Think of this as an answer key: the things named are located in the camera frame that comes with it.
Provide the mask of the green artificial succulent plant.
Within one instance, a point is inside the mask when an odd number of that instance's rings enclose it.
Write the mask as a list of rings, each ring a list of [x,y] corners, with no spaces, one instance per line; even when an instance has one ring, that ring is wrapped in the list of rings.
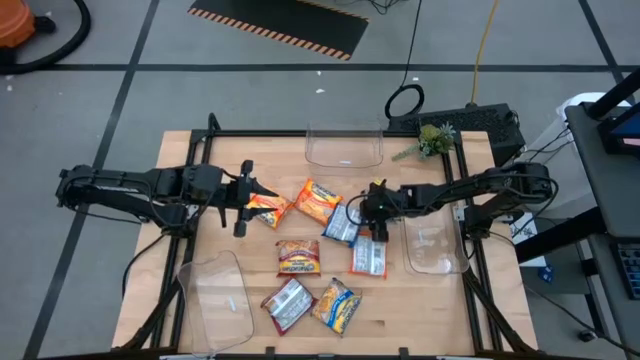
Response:
[[[399,161],[417,154],[422,160],[435,156],[447,154],[454,144],[456,130],[449,123],[445,123],[440,127],[434,125],[424,125],[420,128],[417,141],[403,151],[392,157],[393,161]]]

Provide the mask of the black monitor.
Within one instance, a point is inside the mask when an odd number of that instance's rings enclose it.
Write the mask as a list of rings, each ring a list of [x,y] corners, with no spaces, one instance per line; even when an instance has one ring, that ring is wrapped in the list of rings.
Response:
[[[602,121],[597,131],[606,153],[640,159],[640,103]]]

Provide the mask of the black hazard-striped floor mat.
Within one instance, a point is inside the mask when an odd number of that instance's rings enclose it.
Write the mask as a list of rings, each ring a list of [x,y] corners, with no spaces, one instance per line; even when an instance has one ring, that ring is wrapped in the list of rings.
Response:
[[[369,26],[366,17],[311,0],[194,0],[188,13],[341,61]]]

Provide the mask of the black keyboard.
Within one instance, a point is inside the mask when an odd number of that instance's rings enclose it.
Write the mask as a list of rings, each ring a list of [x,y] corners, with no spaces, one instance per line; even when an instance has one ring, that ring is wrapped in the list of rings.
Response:
[[[616,244],[614,258],[631,300],[640,300],[640,243]]]

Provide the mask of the white container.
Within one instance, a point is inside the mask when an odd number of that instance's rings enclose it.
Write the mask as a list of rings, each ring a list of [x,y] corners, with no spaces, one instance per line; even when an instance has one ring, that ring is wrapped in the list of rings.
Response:
[[[567,107],[578,106],[583,102],[595,103],[605,95],[604,92],[585,92],[577,94],[567,100],[556,108],[557,118],[563,122],[567,122],[567,116],[565,110]]]

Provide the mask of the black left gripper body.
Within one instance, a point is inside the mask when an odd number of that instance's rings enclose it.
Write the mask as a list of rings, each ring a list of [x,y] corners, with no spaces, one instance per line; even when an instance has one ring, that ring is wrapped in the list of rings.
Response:
[[[225,228],[227,226],[226,210],[235,209],[237,211],[237,219],[234,223],[233,236],[244,237],[246,235],[246,218],[244,211],[246,205],[250,201],[253,180],[250,177],[253,171],[254,162],[245,160],[241,164],[239,175],[225,174],[231,178],[225,188],[224,205],[221,207],[221,224]]]

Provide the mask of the red Maruchan noodle pack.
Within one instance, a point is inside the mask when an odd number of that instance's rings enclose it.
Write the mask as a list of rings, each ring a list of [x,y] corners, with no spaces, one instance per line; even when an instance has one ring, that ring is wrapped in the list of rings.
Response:
[[[278,248],[278,276],[320,275],[320,247],[317,240],[281,240]]]
[[[260,307],[269,313],[277,333],[283,336],[317,302],[312,293],[295,278],[289,278],[267,296]]]

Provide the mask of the grey desk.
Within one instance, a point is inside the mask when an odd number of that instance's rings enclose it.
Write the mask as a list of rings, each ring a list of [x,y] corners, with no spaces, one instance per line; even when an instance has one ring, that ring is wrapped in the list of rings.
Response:
[[[538,145],[553,130],[566,130],[573,142],[560,151],[560,158],[549,165],[549,173],[559,185],[559,208],[581,203],[584,210],[574,212],[567,221],[516,246],[521,262],[592,238],[602,248],[596,260],[599,273],[608,265],[615,275],[619,267],[612,253],[613,243],[640,243],[640,159],[630,155],[610,155],[601,143],[598,125],[619,116],[625,101],[640,90],[640,68],[605,93],[595,103],[583,102],[567,107],[567,122],[556,119],[536,141]]]

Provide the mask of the blue Maruchan noodle pack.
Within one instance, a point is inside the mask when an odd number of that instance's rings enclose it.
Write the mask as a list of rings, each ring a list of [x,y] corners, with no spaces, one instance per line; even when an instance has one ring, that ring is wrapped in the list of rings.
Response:
[[[329,217],[322,236],[352,247],[359,235],[360,212],[339,204]]]
[[[361,304],[362,296],[333,278],[311,309],[311,315],[339,336],[343,336]]]

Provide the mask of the clear plastic bin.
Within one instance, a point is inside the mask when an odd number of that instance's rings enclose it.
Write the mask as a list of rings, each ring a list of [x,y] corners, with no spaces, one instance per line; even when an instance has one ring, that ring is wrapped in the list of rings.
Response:
[[[184,265],[177,279],[183,290],[194,357],[209,360],[253,337],[252,308],[233,252],[221,251],[204,262]]]
[[[378,121],[307,124],[305,159],[330,169],[366,169],[382,163],[383,129]]]
[[[405,270],[418,275],[458,275],[470,264],[464,250],[456,206],[446,205],[425,217],[403,218]]]

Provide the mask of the black aluminium table frame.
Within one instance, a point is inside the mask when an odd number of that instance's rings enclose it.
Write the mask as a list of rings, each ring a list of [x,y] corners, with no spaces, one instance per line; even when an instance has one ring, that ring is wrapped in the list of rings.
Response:
[[[191,140],[189,131],[166,131],[159,147],[157,166],[171,167],[186,161]],[[337,177],[318,180],[322,185],[340,195],[357,195],[368,186],[369,178],[387,178],[391,185],[411,183],[444,183],[443,160],[434,159],[420,162],[405,159],[391,162],[391,156],[408,146],[413,137],[407,133],[390,133],[383,136],[385,159],[379,166],[379,175],[357,175],[355,180],[340,182]],[[462,132],[464,157],[470,174],[480,173],[494,165],[494,159],[486,132]],[[310,164],[305,153],[304,130],[221,130],[216,132],[210,155],[210,163],[237,173],[243,160],[254,161],[254,175],[261,184],[278,189],[278,194],[294,198],[307,178],[312,177]],[[217,210],[207,210],[202,216],[197,239],[195,240],[195,260],[204,260],[217,254],[219,250],[231,250],[239,259],[248,296],[253,311],[254,336],[245,344],[231,350],[231,354],[266,355],[267,348],[273,347],[275,355],[319,354],[399,355],[400,348],[417,356],[466,356],[475,352],[472,324],[467,311],[462,275],[409,274],[405,270],[406,255],[402,249],[399,228],[390,226],[392,243],[390,251],[390,272],[387,280],[347,273],[350,255],[344,245],[319,240],[321,276],[303,277],[302,282],[315,295],[320,295],[329,280],[337,277],[351,289],[364,291],[364,304],[356,311],[354,319],[347,327],[346,335],[340,337],[310,315],[294,325],[284,336],[277,335],[274,324],[259,305],[264,297],[280,286],[284,277],[276,277],[277,261],[274,244],[281,239],[317,238],[320,231],[315,220],[297,210],[286,215],[279,230],[270,230],[261,222],[248,225],[244,240],[232,236],[233,219],[236,212],[227,216],[228,227],[220,227]],[[123,346],[143,325],[157,305],[164,271],[169,254],[170,240],[149,250],[141,260],[132,266],[127,290],[121,305],[118,324],[112,347]],[[524,343],[537,348],[530,310],[523,287],[520,268],[512,245],[502,237],[484,241],[484,253],[474,255],[475,260],[486,260],[486,273],[492,286],[493,301],[509,325],[518,333]],[[503,352],[494,351],[489,326],[489,316],[479,299],[476,304],[476,338],[483,343],[486,355],[498,355],[500,360],[515,360],[523,353],[512,353],[504,336],[501,336]]]

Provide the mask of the orange Maruchan noodle pack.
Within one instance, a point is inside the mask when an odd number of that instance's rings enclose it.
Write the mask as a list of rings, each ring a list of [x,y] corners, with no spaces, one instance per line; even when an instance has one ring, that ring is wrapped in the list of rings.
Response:
[[[343,197],[308,179],[300,190],[294,206],[297,210],[326,226]]]
[[[265,195],[254,195],[247,205],[249,209],[271,208],[270,212],[258,214],[257,218],[274,230],[278,228],[280,222],[283,220],[291,206],[292,202],[285,197],[271,197]]]
[[[387,244],[373,241],[370,236],[359,235],[352,246],[349,272],[374,277],[387,277]]]

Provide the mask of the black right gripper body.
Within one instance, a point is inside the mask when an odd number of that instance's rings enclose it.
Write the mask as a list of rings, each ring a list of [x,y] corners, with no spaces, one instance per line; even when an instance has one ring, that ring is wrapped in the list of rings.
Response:
[[[387,221],[402,215],[403,194],[386,186],[387,180],[376,180],[359,205],[361,224],[366,226],[375,242],[389,241]]]

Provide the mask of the orange shop vacuum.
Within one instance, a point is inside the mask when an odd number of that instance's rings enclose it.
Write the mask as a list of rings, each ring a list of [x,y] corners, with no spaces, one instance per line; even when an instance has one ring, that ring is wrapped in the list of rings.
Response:
[[[0,48],[17,48],[35,34],[51,34],[55,23],[36,16],[24,0],[0,0]]]

